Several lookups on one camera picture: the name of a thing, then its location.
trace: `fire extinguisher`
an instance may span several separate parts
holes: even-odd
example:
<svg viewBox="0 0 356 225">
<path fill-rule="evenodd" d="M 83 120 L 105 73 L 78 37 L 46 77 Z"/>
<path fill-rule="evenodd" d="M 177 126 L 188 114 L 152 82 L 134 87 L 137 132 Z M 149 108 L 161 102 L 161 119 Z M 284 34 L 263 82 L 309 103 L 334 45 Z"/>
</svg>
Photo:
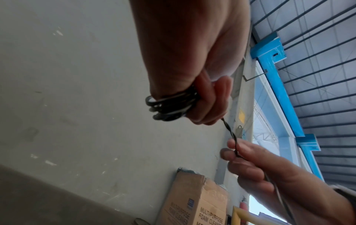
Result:
<svg viewBox="0 0 356 225">
<path fill-rule="evenodd" d="M 248 203 L 247 203 L 247 199 L 245 198 L 245 196 L 243 196 L 243 199 L 240 202 L 240 209 L 244 209 L 244 210 L 248 211 Z M 240 225 L 247 225 L 247 221 L 241 220 Z"/>
</svg>

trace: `ceiling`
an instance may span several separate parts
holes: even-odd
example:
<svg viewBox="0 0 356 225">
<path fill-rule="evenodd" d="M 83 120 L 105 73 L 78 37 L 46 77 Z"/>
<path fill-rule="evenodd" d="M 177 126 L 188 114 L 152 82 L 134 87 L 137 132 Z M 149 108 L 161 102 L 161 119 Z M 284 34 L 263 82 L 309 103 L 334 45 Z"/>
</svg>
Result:
<svg viewBox="0 0 356 225">
<path fill-rule="evenodd" d="M 252 0 L 257 42 L 277 31 L 287 58 L 276 64 L 328 184 L 356 190 L 356 1 Z"/>
</svg>

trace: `metal wire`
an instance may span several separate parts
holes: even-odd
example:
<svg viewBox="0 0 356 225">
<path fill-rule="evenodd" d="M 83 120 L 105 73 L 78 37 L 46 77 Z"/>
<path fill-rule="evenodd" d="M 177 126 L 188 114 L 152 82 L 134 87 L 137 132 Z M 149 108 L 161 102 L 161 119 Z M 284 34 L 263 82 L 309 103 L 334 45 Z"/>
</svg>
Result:
<svg viewBox="0 0 356 225">
<path fill-rule="evenodd" d="M 151 112 L 158 112 L 156 115 L 153 116 L 153 119 L 162 120 L 162 121 L 172 121 L 185 116 L 187 112 L 194 107 L 195 103 L 200 99 L 200 96 L 196 92 L 194 86 L 191 86 L 184 92 L 180 92 L 178 94 L 166 97 L 164 99 L 160 99 L 158 101 L 152 101 L 152 99 L 153 99 L 152 96 L 148 96 L 146 98 L 146 104 L 151 107 L 150 108 Z M 236 135 L 232 131 L 230 125 L 225 121 L 225 119 L 222 118 L 221 120 L 223 121 L 226 129 L 230 132 L 231 137 L 235 141 L 236 157 L 243 158 L 238 153 L 238 150 L 240 148 L 238 146 Z M 270 179 L 265 172 L 264 172 L 264 176 L 266 181 L 273 184 L 279 202 L 282 204 L 287 215 L 290 217 L 292 224 L 295 224 L 295 220 L 291 213 L 291 210 L 287 205 L 287 203 L 282 198 L 276 183 L 272 179 Z"/>
</svg>

